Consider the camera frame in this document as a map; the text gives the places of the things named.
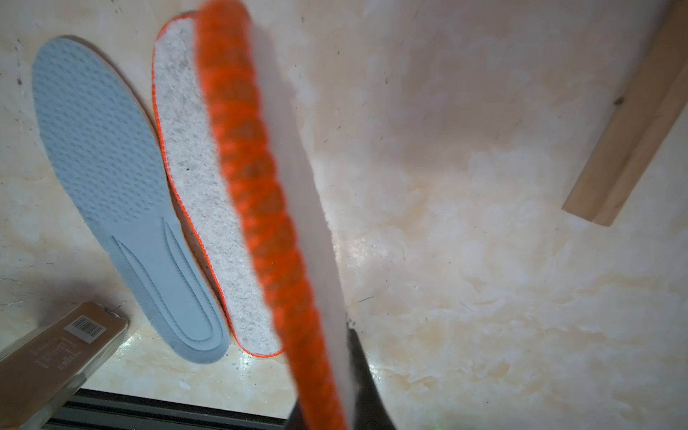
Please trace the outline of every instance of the orange knitted edge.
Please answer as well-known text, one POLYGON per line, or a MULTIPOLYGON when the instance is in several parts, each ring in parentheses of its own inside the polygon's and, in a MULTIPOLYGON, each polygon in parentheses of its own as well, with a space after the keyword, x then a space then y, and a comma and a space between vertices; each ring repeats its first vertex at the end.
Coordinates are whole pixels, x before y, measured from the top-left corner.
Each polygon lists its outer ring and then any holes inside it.
MULTIPOLYGON (((176 21, 180 21, 182 19, 187 19, 187 18, 193 18, 193 12, 187 12, 181 15, 178 15, 171 20, 167 21, 167 23, 162 27, 160 32, 158 33, 158 37, 155 38, 155 41, 157 42, 160 40, 160 37, 167 31, 167 28, 172 24, 175 23, 176 21)), ((196 237, 196 240, 198 240, 198 244, 201 246, 201 250, 203 251, 203 256, 208 263, 208 267, 210 268, 211 274, 213 276, 213 281, 215 282, 215 285, 217 286, 216 293, 220 299, 220 302, 222 302, 222 310, 224 311, 225 317, 227 318, 227 321, 229 323, 229 330, 232 332, 232 335, 234 336, 234 339, 237 341, 237 345, 248 355, 254 356, 256 358, 270 358, 274 356, 280 355, 282 352, 284 352, 284 349, 282 348, 278 352, 275 352, 274 354, 254 354, 251 351, 248 351, 245 347, 241 345, 241 342, 239 342, 239 337, 237 336, 237 333, 234 331, 234 327, 232 326, 232 318, 229 315, 229 309, 227 308, 227 302, 224 297, 224 293, 222 292, 222 287, 219 284, 219 281, 217 280, 217 277, 215 276, 215 269, 213 269, 213 264, 211 263, 211 259, 208 256, 208 253, 206 252, 206 246, 203 244, 203 241, 201 240, 201 237, 198 235, 198 232, 196 231, 196 227, 194 227, 193 222, 191 221, 191 217, 189 217, 189 213, 186 211, 186 207, 184 206, 184 202, 182 199, 179 197, 179 193, 177 192, 177 187, 174 185, 174 179, 172 178, 172 173, 170 172, 169 168, 169 159, 167 158, 167 150, 165 149, 165 139, 162 134, 162 127, 160 126, 160 118, 158 116, 158 100, 155 97, 155 45, 153 45, 153 60, 151 62, 151 80, 152 80, 152 88, 153 88, 153 115, 155 116, 155 127, 158 129, 158 140, 160 141, 160 150, 162 152, 162 161, 165 165, 165 172, 167 174, 167 180, 170 182, 170 185, 172 186, 172 191, 174 192, 174 197, 177 200, 177 203, 179 204, 180 208, 182 209, 182 212, 184 213, 184 217, 186 218, 187 222, 189 223, 189 226, 191 226, 191 230, 193 231, 193 235, 196 237)))
POLYGON ((346 430, 319 311, 261 118, 248 11, 211 0, 195 15, 196 67, 228 193, 311 430, 346 430))

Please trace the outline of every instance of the barcode label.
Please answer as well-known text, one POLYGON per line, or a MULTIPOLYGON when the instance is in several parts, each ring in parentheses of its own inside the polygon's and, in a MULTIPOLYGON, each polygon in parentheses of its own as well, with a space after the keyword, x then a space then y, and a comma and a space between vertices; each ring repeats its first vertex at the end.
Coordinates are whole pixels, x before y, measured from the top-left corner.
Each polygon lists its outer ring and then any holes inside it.
POLYGON ((105 327, 93 321, 88 316, 82 315, 65 327, 65 331, 72 333, 86 343, 91 343, 95 341, 98 336, 103 334, 105 327))

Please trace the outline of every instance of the perforated insole surface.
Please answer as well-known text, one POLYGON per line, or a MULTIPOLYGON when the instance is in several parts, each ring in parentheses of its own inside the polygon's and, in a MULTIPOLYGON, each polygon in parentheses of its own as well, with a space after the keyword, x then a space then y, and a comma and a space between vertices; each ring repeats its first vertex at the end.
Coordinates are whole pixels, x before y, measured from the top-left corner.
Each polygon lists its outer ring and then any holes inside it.
POLYGON ((194 67, 193 17, 168 23, 155 43, 153 106, 170 183, 202 243, 239 345, 271 356, 281 344, 217 165, 194 67))
POLYGON ((153 327, 181 357, 219 360, 226 321, 184 241, 157 140, 129 88, 65 38, 41 47, 32 86, 60 183, 153 327))

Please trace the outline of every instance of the wooden board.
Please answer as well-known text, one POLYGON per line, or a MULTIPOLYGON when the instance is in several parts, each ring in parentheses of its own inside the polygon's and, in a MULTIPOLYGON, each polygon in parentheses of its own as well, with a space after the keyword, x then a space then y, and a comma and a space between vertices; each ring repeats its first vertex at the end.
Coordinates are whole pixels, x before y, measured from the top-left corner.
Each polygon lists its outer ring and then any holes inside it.
POLYGON ((612 224, 688 101, 688 0, 675 0, 563 209, 612 224))

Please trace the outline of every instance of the beige marble surface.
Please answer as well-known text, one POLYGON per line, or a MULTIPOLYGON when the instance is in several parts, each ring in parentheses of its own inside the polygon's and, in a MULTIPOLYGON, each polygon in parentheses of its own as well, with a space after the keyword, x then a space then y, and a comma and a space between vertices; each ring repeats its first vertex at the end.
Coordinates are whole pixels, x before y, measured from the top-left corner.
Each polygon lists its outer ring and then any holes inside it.
MULTIPOLYGON (((42 43, 92 42, 150 111, 153 40, 198 3, 1 3, 0 347, 98 299, 139 330, 88 388, 284 417, 284 358, 169 351, 36 130, 42 43)), ((560 210, 666 5, 248 0, 399 429, 688 427, 688 111, 612 227, 560 210)))

